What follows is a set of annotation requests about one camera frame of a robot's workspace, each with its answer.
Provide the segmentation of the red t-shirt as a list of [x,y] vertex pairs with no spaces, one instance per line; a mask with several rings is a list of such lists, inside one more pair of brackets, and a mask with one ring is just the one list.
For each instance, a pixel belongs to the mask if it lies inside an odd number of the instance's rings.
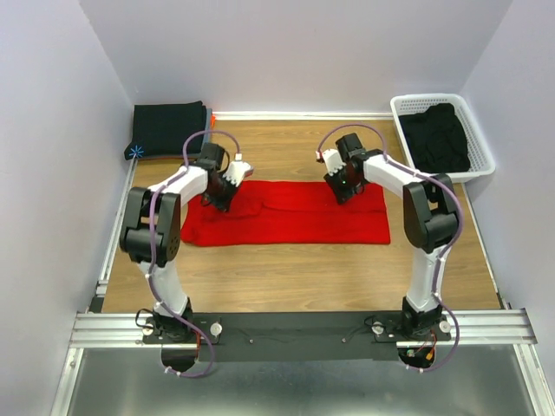
[[263,180],[245,181],[227,212],[193,198],[180,239],[199,247],[391,243],[379,185],[364,186],[340,205],[324,182]]

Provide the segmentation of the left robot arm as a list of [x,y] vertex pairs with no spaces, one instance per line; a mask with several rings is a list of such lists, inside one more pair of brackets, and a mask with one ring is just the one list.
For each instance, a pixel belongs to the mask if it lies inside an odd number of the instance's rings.
[[182,343],[199,335],[175,262],[180,249],[181,208],[200,197],[220,211],[230,209],[252,166],[236,153],[222,169],[227,155],[222,146],[208,143],[196,160],[183,163],[167,179],[128,192],[119,245],[145,275],[154,298],[151,317],[141,326],[146,338]]

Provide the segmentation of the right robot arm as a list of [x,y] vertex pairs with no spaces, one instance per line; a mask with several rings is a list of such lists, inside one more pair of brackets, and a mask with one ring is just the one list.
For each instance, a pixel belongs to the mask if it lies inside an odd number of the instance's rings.
[[367,150],[354,133],[336,141],[335,149],[316,150],[325,164],[324,180],[340,204],[366,184],[379,185],[402,200],[403,230],[414,248],[413,275],[402,300],[400,330],[420,335],[441,320],[441,284],[445,262],[463,228],[463,213],[446,174],[428,175],[392,159],[385,151]]

